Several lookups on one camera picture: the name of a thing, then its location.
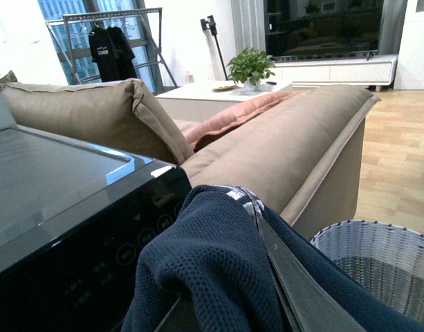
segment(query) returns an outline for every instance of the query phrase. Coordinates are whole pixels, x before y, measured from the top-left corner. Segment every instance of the knit fabric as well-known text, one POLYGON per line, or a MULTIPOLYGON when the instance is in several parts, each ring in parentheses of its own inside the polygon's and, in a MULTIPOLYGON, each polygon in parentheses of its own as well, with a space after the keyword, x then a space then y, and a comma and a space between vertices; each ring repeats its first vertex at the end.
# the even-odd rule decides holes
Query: knit fabric
MULTIPOLYGON (((141 252, 122 331, 153 331, 179 296, 192 298, 202 331, 283 331, 268 256, 247 212, 250 204, 237 188, 194 188, 175 224, 141 252)), ((424 332, 424 325, 377 300, 260 206, 308 273, 364 329, 424 332)))
POLYGON ((222 188, 203 189, 189 194, 174 225, 140 253, 122 331, 153 331, 180 295, 192 298, 202 331, 282 330, 256 225, 222 188))

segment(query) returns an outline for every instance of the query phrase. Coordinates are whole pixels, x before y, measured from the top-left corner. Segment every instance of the wooden floor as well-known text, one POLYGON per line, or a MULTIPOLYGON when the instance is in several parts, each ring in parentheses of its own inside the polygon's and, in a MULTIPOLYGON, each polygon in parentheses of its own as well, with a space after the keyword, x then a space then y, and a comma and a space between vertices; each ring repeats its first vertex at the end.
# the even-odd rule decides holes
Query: wooden floor
POLYGON ((375 93, 367 116, 356 219, 424 234, 424 91, 375 93))

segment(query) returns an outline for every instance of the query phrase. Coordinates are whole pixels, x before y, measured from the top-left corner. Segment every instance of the plant pot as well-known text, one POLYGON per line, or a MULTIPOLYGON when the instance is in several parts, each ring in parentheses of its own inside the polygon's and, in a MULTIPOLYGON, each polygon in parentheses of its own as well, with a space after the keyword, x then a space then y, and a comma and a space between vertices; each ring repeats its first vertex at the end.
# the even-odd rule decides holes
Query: plant pot
POLYGON ((261 83, 261 81, 260 80, 257 80, 256 81, 256 84, 253 85, 253 84, 250 83, 249 80, 246 80, 244 82, 244 90, 246 90, 246 91, 259 91, 259 85, 260 85, 260 83, 261 83))

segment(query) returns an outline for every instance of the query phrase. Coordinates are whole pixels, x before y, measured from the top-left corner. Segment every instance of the television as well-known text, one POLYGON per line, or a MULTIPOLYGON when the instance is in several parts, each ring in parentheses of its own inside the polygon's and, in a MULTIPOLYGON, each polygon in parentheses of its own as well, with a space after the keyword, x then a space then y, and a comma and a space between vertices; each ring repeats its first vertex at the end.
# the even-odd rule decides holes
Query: television
POLYGON ((384 0, 267 0, 266 51, 277 60, 367 57, 384 0))

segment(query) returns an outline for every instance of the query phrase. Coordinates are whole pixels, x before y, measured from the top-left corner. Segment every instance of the white coffee table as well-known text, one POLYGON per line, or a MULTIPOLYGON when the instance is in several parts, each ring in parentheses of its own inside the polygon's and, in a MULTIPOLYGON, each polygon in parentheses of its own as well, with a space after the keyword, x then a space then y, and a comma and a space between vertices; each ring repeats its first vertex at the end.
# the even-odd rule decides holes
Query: white coffee table
POLYGON ((259 91, 245 91, 242 84, 214 92, 213 88, 229 85, 231 81, 200 81, 182 86, 156 98, 172 119, 203 122, 232 105, 272 92, 292 92, 291 81, 276 81, 276 85, 261 82, 259 91))

